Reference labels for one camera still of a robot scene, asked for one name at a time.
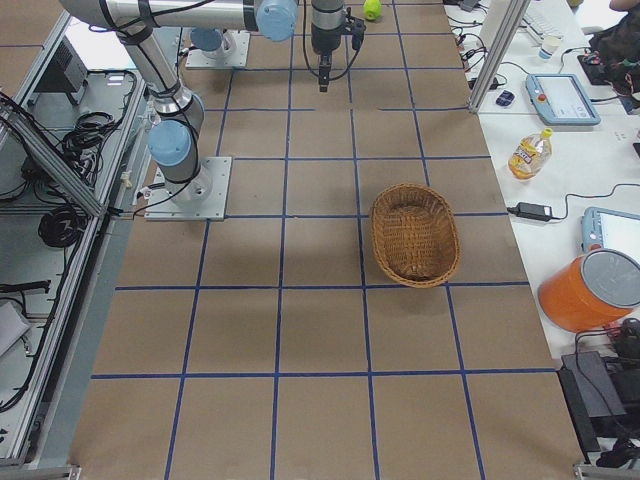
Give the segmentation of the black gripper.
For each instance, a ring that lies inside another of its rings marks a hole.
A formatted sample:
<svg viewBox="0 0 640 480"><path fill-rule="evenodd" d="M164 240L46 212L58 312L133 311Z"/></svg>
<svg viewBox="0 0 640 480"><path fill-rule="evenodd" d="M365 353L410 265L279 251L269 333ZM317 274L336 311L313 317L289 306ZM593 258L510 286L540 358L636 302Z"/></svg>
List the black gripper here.
<svg viewBox="0 0 640 480"><path fill-rule="evenodd" d="M318 65L318 84L319 91L321 93L328 92L328 86L331 82L331 70L332 70L332 51L323 50L319 53L319 65Z"/></svg>

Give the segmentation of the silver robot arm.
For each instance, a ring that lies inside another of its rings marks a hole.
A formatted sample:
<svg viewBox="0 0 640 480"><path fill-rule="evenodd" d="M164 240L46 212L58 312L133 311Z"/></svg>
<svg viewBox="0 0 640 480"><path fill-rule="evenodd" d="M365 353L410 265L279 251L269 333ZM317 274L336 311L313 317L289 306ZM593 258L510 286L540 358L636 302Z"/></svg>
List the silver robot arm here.
<svg viewBox="0 0 640 480"><path fill-rule="evenodd" d="M233 37L226 30L193 28L190 39L196 49L212 59L228 57L236 49Z"/></svg>
<svg viewBox="0 0 640 480"><path fill-rule="evenodd" d="M65 1L63 8L90 26L113 32L145 80L160 117L149 134L149 150L175 202L206 198L213 181L198 152L204 119L199 97L168 64L155 33L162 27L259 32L273 42L293 36L299 13L311 17L311 44L319 57L313 73L321 91L334 81L332 55L345 36L359 49L365 26L342 1Z"/></svg>

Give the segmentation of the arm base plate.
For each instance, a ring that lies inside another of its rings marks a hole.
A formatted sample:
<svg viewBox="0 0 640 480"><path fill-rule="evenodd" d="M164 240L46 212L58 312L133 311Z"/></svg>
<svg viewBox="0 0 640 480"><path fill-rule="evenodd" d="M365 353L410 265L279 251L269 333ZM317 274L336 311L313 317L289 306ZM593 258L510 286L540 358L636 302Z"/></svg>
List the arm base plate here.
<svg viewBox="0 0 640 480"><path fill-rule="evenodd" d="M226 30L234 39L235 52L228 57L212 59L193 45L189 47L186 68L190 70L244 69L247 63L250 33L242 30Z"/></svg>
<svg viewBox="0 0 640 480"><path fill-rule="evenodd" d="M232 169L231 157L205 157L199 174L182 190L181 185L167 183L160 168L155 171L156 182L164 186L148 195L151 206L144 216L151 221L222 221Z"/></svg>

